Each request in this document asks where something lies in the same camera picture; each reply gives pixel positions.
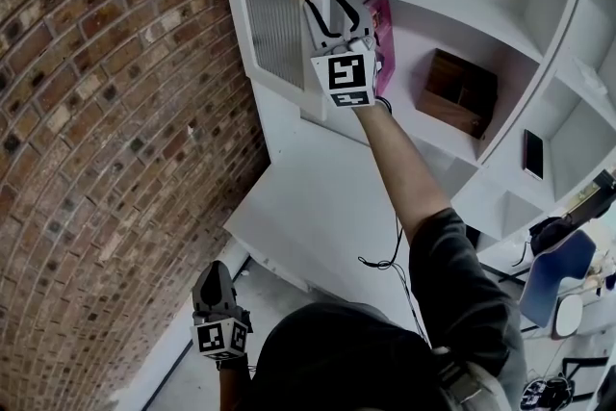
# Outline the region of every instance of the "blue chair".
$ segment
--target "blue chair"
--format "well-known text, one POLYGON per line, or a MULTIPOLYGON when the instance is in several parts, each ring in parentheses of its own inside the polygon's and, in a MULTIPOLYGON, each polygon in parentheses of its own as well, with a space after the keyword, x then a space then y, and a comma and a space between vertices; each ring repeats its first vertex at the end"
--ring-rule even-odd
POLYGON ((577 230, 535 257, 520 299, 520 312, 539 327, 547 327, 565 277, 584 279, 597 247, 577 230))

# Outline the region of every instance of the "floor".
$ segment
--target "floor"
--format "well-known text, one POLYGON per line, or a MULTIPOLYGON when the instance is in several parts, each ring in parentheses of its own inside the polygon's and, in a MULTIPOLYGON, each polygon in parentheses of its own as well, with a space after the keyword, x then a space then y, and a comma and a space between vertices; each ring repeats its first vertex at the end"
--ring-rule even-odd
MULTIPOLYGON (((304 293, 250 261, 237 279, 238 303, 250 311, 254 333, 248 336, 248 361, 256 365, 271 330, 298 308, 321 300, 317 292, 304 293)), ((192 347, 173 372, 148 411, 218 411, 218 371, 212 360, 192 347)))

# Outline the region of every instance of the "pink box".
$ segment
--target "pink box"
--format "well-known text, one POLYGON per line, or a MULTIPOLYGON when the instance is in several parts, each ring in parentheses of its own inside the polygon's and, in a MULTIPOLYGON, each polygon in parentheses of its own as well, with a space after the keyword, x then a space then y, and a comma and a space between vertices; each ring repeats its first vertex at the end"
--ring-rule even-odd
POLYGON ((378 41, 376 59, 382 68, 376 78, 376 94, 382 95, 396 70, 396 55, 394 50, 394 30, 392 29, 392 12, 389 0, 367 0, 364 5, 369 9, 374 26, 374 34, 378 41))

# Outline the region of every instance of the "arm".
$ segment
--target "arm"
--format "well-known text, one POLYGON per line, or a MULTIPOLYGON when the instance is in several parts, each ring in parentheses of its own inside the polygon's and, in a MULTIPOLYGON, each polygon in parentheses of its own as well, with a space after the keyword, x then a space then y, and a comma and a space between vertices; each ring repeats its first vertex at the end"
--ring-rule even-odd
POLYGON ((426 219, 451 207, 449 199, 415 145, 382 105, 359 107, 355 113, 410 243, 426 219))
POLYGON ((248 361, 245 358, 240 358, 240 360, 244 360, 244 363, 236 364, 233 360, 229 360, 233 364, 229 365, 226 362, 226 368, 224 365, 220 368, 220 411, 233 411, 250 384, 248 361))
POLYGON ((432 345, 497 377, 517 406, 526 380, 517 305, 486 277, 466 225, 387 110, 355 112, 410 244, 411 289, 432 345))

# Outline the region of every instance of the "black phone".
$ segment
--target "black phone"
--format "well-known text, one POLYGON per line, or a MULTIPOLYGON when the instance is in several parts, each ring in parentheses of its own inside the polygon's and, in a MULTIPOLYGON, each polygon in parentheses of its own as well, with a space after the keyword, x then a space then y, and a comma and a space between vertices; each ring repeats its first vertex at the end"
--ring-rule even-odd
POLYGON ((543 180, 543 140, 529 130, 524 131, 523 168, 530 176, 543 180))

